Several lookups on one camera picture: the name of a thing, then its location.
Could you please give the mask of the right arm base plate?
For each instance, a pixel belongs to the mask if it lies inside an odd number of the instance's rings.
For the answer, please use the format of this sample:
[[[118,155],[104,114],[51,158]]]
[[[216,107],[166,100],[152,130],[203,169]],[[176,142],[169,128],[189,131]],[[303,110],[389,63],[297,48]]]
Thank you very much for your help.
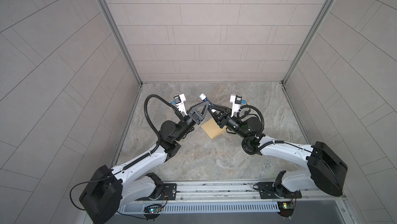
[[[291,192],[283,185],[274,186],[274,182],[258,182],[253,185],[253,189],[259,192],[261,199],[300,199],[301,192]]]

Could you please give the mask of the tan kraft envelope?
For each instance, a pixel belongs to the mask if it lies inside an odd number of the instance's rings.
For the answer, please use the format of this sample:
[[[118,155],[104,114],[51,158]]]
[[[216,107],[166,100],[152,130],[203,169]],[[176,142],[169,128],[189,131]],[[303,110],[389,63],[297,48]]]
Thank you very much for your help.
[[[201,128],[211,139],[214,139],[226,132],[226,127],[220,128],[214,119],[209,119],[201,125]]]

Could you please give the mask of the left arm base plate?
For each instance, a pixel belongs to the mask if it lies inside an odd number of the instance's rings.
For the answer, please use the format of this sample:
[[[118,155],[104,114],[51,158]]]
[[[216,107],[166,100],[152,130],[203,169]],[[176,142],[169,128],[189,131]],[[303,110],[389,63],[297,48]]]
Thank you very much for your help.
[[[176,192],[176,183],[164,183],[161,189],[156,187],[155,191],[149,197],[139,198],[138,201],[160,201],[166,198],[168,200],[175,200]]]

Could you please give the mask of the white glue stick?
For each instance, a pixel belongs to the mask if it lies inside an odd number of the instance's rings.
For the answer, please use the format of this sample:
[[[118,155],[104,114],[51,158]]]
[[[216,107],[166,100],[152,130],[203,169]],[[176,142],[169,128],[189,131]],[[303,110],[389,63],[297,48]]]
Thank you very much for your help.
[[[199,98],[201,99],[202,102],[207,102],[211,106],[213,105],[213,103],[207,98],[207,96],[204,93],[202,93],[199,96]]]

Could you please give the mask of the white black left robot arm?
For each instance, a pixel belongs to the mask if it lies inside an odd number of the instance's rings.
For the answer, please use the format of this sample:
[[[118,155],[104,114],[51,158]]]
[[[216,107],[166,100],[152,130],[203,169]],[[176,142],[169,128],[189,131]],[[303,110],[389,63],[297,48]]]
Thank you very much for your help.
[[[165,121],[156,129],[148,113],[148,102],[156,98],[174,110],[179,123]],[[171,159],[180,149],[179,141],[184,139],[205,118],[209,101],[205,94],[200,95],[201,103],[185,109],[184,95],[169,103],[162,97],[152,94],[144,102],[144,115],[154,131],[157,141],[145,153],[112,168],[106,165],[98,168],[79,197],[83,210],[94,224],[104,224],[115,215],[119,207],[139,198],[158,198],[163,182],[149,170]]]

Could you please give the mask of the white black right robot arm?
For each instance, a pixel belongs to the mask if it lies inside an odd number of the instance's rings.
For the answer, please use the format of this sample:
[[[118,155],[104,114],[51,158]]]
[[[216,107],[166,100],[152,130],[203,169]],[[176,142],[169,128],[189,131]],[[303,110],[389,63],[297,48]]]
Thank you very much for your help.
[[[263,133],[262,113],[251,105],[243,108],[256,114],[247,118],[215,104],[210,104],[208,111],[220,127],[242,137],[242,149],[247,154],[273,156],[303,167],[299,171],[280,171],[273,182],[272,193],[279,198],[293,198],[302,190],[319,189],[334,197],[343,195],[348,166],[327,144],[319,141],[314,145],[295,144],[267,136]]]

